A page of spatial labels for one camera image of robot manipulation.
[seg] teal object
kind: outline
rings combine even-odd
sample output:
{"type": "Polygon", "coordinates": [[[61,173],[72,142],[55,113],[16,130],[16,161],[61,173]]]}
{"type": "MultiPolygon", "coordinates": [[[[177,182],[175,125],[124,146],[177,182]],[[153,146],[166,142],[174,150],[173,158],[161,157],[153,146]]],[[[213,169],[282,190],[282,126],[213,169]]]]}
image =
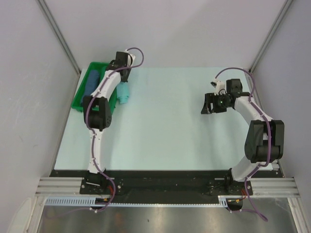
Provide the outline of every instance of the teal object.
{"type": "Polygon", "coordinates": [[[121,104],[127,103],[130,97],[130,90],[128,83],[121,82],[117,85],[117,98],[121,104]]]}

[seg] metal frame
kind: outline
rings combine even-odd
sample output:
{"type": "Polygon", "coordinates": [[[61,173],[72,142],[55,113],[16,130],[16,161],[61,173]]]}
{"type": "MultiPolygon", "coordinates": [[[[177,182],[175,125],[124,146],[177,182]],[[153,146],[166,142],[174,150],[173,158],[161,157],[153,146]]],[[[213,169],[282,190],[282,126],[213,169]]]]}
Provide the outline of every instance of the metal frame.
{"type": "MultiPolygon", "coordinates": [[[[102,197],[109,195],[81,195],[83,178],[43,177],[40,179],[37,197],[102,197]]],[[[253,198],[298,198],[300,197],[294,178],[252,178],[253,198]]]]}
{"type": "Polygon", "coordinates": [[[288,198],[298,233],[310,233],[311,227],[303,209],[301,198],[288,198]]]}
{"type": "Polygon", "coordinates": [[[46,197],[36,197],[35,208],[31,216],[27,233],[36,233],[40,224],[46,197]]]}
{"type": "Polygon", "coordinates": [[[276,34],[276,31],[278,30],[280,24],[282,23],[282,21],[284,20],[290,6],[292,5],[294,0],[286,0],[285,3],[282,6],[282,9],[280,10],[280,12],[278,13],[267,37],[265,38],[261,48],[259,49],[259,52],[257,53],[251,67],[250,67],[250,72],[253,73],[254,70],[256,69],[259,61],[261,60],[262,56],[264,55],[264,53],[266,52],[270,42],[272,41],[273,37],[276,34]]]}
{"type": "Polygon", "coordinates": [[[68,57],[68,59],[71,62],[72,67],[74,68],[74,70],[77,72],[77,74],[81,73],[81,70],[79,69],[79,66],[74,58],[74,56],[72,55],[72,52],[70,51],[69,46],[67,45],[66,40],[64,39],[64,36],[62,35],[48,5],[46,4],[45,0],[36,0],[36,2],[39,5],[39,8],[41,9],[43,15],[45,16],[48,24],[50,25],[52,31],[54,32],[57,40],[59,41],[61,47],[63,48],[66,56],[68,57]]]}

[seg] green plastic bin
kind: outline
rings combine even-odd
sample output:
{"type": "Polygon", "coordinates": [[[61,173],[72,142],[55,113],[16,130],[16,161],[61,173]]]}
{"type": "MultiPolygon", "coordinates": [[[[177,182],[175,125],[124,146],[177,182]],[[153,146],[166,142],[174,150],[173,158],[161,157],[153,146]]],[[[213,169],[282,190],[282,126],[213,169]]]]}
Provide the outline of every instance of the green plastic bin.
{"type": "MultiPolygon", "coordinates": [[[[83,96],[84,94],[84,89],[85,89],[85,86],[86,86],[86,81],[87,81],[87,78],[88,78],[88,75],[90,73],[91,70],[97,70],[100,74],[100,82],[103,80],[104,78],[104,75],[105,75],[105,70],[106,70],[106,67],[109,65],[109,63],[102,63],[102,62],[91,62],[88,66],[88,69],[86,71],[86,74],[79,86],[79,89],[77,91],[77,94],[76,96],[74,97],[73,99],[73,102],[71,104],[71,107],[73,109],[76,109],[78,110],[79,112],[83,112],[83,107],[80,105],[80,101],[81,101],[81,97],[83,96]]],[[[113,113],[115,107],[116,107],[116,103],[117,103],[117,90],[115,89],[112,94],[111,94],[111,97],[109,99],[109,106],[110,106],[110,110],[111,110],[111,113],[113,113]]]]}

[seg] blue object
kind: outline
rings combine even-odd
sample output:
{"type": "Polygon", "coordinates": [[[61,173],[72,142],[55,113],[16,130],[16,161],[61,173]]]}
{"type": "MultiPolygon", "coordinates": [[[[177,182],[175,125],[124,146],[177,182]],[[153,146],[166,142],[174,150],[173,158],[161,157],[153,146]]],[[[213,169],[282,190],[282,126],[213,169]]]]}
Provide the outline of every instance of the blue object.
{"type": "Polygon", "coordinates": [[[81,97],[81,100],[80,100],[80,104],[82,105],[82,102],[83,102],[83,97],[84,96],[90,96],[95,90],[96,88],[98,87],[99,85],[99,72],[97,70],[91,70],[89,75],[88,75],[88,78],[87,78],[87,81],[86,81],[86,86],[85,86],[85,89],[84,89],[84,94],[82,95],[81,97]]]}
{"type": "Polygon", "coordinates": [[[117,85],[117,98],[120,103],[127,103],[130,97],[130,91],[128,89],[128,83],[121,82],[117,85]]]}

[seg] light blue table surface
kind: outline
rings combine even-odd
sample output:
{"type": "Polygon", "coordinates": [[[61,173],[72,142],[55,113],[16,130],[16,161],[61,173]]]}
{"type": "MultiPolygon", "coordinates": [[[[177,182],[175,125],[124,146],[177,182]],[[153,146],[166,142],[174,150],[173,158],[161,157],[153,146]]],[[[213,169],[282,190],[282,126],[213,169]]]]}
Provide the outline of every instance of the light blue table surface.
{"type": "MultiPolygon", "coordinates": [[[[204,94],[221,68],[136,68],[129,77],[130,98],[118,104],[102,141],[107,169],[217,170],[244,156],[248,125],[233,109],[201,115],[204,94]]],[[[84,77],[83,69],[78,87],[84,77]]],[[[219,79],[239,78],[229,70],[219,79]]],[[[54,169],[87,169],[89,132],[83,113],[71,109],[54,169]]]]}

